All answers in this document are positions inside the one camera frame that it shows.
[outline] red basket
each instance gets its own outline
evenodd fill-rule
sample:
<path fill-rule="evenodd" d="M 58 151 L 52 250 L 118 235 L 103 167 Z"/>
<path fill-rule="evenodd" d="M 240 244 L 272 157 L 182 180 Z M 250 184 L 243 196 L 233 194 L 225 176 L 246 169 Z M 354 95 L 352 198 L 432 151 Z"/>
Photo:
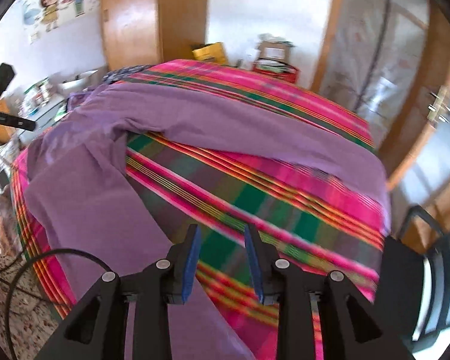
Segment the red basket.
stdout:
<path fill-rule="evenodd" d="M 282 81 L 286 81 L 287 83 L 296 84 L 297 80 L 299 79 L 300 70 L 298 70 L 296 67 L 294 67 L 294 66 L 292 66 L 290 64 L 288 66 L 292 69 L 291 72 L 288 72 L 288 73 L 273 73 L 271 71 L 258 69 L 257 64 L 254 63 L 252 71 L 254 71 L 256 73 L 263 74 L 264 76 L 267 76 L 267 77 L 272 77 L 274 79 L 279 79 L 279 80 L 282 80 Z"/>

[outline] silver screw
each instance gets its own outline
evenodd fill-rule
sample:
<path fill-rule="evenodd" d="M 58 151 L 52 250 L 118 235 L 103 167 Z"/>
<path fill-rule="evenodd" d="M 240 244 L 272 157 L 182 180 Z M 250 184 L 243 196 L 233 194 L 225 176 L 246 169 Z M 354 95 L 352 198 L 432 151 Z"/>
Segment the silver screw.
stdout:
<path fill-rule="evenodd" d="M 333 281 L 342 281 L 344 277 L 344 274 L 340 271 L 332 271 L 330 273 L 330 279 L 332 279 Z"/>
<path fill-rule="evenodd" d="M 170 262 L 168 259 L 160 259 L 155 265 L 158 269 L 167 269 L 170 266 Z"/>
<path fill-rule="evenodd" d="M 102 275 L 102 280 L 104 281 L 104 282 L 106 282 L 106 283 L 109 283 L 109 282 L 111 282 L 111 281 L 114 281 L 115 280 L 115 272 L 105 272 L 103 275 Z"/>
<path fill-rule="evenodd" d="M 275 266 L 280 269 L 286 269 L 290 266 L 290 263 L 285 259 L 278 259 L 275 261 Z"/>

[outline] black metal bracket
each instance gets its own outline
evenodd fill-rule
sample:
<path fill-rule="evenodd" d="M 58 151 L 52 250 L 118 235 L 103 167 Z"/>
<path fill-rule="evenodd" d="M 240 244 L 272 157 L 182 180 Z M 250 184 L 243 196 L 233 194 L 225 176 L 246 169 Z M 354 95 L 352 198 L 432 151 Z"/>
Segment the black metal bracket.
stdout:
<path fill-rule="evenodd" d="M 130 302 L 136 303 L 133 360 L 171 360 L 167 305 L 184 304 L 190 296 L 200 244 L 199 227 L 190 225 L 183 243 L 142 272 L 124 277 L 104 273 L 35 360 L 123 359 Z"/>
<path fill-rule="evenodd" d="M 314 359 L 311 295 L 319 295 L 325 360 L 412 360 L 414 357 L 373 305 L 341 271 L 327 276 L 303 271 L 280 258 L 257 229 L 245 229 L 253 287 L 262 304 L 279 303 L 277 360 Z"/>

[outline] white label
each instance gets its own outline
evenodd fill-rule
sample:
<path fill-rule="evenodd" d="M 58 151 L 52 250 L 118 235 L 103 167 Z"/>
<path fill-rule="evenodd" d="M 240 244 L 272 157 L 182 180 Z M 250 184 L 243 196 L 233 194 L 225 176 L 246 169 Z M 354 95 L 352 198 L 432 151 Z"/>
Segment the white label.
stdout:
<path fill-rule="evenodd" d="M 285 59 L 285 50 L 284 49 L 273 49 L 270 47 L 265 47 L 265 49 L 263 51 L 265 54 L 264 58 Z"/>

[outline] plaid bedsheet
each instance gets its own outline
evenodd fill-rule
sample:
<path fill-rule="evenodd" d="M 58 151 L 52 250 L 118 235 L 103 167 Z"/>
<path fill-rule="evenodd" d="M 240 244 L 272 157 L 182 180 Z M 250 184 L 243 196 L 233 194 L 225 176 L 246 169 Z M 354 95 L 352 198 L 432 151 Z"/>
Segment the plaid bedsheet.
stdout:
<path fill-rule="evenodd" d="M 214 93 L 293 117 L 373 150 L 365 121 L 294 85 L 229 67 L 172 61 L 132 75 L 128 82 Z M 49 249 L 43 227 L 27 211 L 26 153 L 12 175 L 19 233 L 31 238 L 28 256 Z M 231 327 L 258 359 L 274 359 L 278 308 L 256 301 L 243 248 L 245 223 L 309 272 L 340 269 L 373 299 L 383 249 L 383 209 L 337 178 L 275 160 L 190 147 L 159 134 L 130 136 L 127 178 L 172 242 L 200 223 L 203 245 L 197 278 Z M 58 261 L 36 264 L 44 291 L 60 302 L 75 299 Z M 69 308 L 56 307 L 63 318 Z M 322 358 L 318 313 L 317 357 Z"/>

